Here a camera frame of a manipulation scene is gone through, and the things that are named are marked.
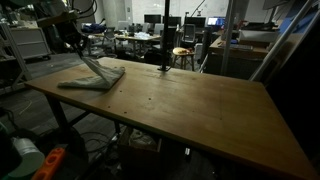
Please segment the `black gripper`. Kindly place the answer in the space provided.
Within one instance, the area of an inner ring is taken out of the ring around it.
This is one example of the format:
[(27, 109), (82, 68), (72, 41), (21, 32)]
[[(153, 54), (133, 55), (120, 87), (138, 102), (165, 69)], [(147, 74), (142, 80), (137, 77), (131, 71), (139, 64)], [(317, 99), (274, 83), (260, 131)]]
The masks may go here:
[(75, 51), (80, 59), (83, 58), (83, 54), (84, 56), (88, 54), (86, 47), (88, 37), (78, 30), (75, 21), (66, 21), (59, 23), (56, 25), (56, 28), (61, 39), (75, 48)]

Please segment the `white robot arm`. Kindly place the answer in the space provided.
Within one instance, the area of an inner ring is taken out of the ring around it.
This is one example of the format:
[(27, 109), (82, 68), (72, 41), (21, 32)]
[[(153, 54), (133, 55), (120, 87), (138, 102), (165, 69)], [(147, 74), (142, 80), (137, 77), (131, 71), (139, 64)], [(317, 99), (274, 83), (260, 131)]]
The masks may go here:
[(35, 7), (42, 14), (37, 20), (37, 25), (41, 28), (55, 26), (60, 38), (83, 58), (88, 37), (78, 30), (77, 21), (94, 15), (97, 2), (90, 0), (91, 4), (85, 10), (81, 10), (74, 6), (74, 1), (71, 0), (70, 5), (63, 0), (1, 0), (1, 3), (13, 9), (28, 5)]

